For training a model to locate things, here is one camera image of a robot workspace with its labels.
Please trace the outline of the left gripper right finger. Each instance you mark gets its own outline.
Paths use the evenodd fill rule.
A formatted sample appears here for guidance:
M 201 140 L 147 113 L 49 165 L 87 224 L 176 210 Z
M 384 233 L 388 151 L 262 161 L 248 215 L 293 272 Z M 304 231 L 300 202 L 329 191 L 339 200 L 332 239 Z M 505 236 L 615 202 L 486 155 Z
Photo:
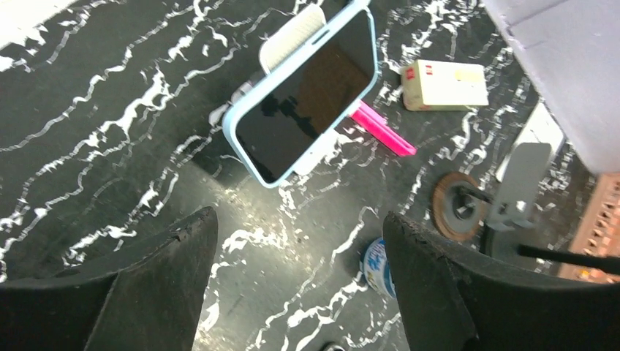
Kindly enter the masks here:
M 619 286 L 517 268 L 390 212 L 383 238 L 411 350 L 617 350 Z

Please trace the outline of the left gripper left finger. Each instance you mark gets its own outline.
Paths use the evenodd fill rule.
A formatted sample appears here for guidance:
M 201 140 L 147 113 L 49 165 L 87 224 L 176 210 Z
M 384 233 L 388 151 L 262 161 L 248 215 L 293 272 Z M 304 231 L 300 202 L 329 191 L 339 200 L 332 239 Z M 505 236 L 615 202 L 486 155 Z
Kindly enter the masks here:
M 47 278 L 1 285 L 3 350 L 190 350 L 218 241 L 202 208 Z

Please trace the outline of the black phone stand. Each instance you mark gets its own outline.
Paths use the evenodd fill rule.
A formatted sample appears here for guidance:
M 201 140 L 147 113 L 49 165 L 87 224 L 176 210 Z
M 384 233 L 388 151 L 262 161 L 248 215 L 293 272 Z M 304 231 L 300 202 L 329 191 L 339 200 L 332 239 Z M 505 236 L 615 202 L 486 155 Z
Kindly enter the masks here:
M 484 227 L 480 251 L 508 265 L 534 271 L 548 263 L 556 275 L 565 279 L 593 282 L 597 277 L 619 275 L 619 257 L 604 254 L 570 252 L 546 246 L 540 234 L 533 229 L 519 227 L 498 231 Z

